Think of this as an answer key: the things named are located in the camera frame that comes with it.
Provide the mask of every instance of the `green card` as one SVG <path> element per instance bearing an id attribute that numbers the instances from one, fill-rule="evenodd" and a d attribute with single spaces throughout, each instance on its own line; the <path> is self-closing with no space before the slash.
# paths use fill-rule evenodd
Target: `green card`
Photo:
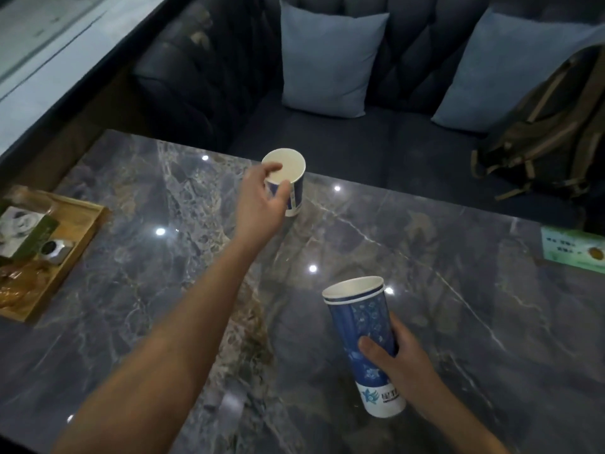
<path id="1" fill-rule="evenodd" d="M 542 226 L 544 258 L 605 274 L 605 238 L 587 232 Z"/>

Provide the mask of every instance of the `table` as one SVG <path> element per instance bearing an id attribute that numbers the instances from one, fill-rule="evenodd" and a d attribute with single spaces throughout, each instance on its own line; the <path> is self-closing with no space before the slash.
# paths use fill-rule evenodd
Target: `table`
<path id="1" fill-rule="evenodd" d="M 50 450 L 86 396 L 233 236 L 249 165 L 102 136 L 57 192 L 106 205 L 113 218 L 37 325 L 0 320 L 0 433 Z M 379 420 L 360 403 L 320 293 L 374 274 L 445 382 L 513 451 L 602 449 L 602 275 L 539 263 L 540 227 L 530 221 L 311 173 L 304 194 L 300 215 L 246 276 L 174 453 L 447 451 L 412 408 Z M 247 402 L 237 433 L 225 437 L 213 401 L 233 380 Z"/>

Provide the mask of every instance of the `blue bird logo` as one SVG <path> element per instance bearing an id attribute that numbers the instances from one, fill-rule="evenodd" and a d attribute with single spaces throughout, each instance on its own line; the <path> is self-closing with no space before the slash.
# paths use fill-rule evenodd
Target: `blue bird logo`
<path id="1" fill-rule="evenodd" d="M 370 393 L 370 389 L 365 389 L 363 392 L 361 392 L 361 395 L 366 397 L 366 401 L 369 403 L 376 404 L 376 402 L 378 401 L 378 391 L 377 390 Z"/>

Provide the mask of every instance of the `brown backpack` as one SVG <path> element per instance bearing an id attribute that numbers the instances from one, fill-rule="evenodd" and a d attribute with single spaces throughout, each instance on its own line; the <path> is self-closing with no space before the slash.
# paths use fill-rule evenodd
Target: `brown backpack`
<path id="1" fill-rule="evenodd" d="M 497 171 L 518 185 L 496 200 L 530 190 L 564 198 L 584 194 L 605 131 L 604 93 L 605 46 L 574 54 L 480 143 L 471 157 L 473 176 Z"/>

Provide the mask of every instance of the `gray pillow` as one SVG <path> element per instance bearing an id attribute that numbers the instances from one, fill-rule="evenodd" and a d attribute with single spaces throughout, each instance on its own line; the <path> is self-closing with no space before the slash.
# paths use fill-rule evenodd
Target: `gray pillow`
<path id="1" fill-rule="evenodd" d="M 546 23 L 488 9 L 432 121 L 488 132 L 579 50 L 605 41 L 605 24 Z"/>
<path id="2" fill-rule="evenodd" d="M 357 118 L 389 14 L 345 17 L 281 3 L 285 106 Z"/>

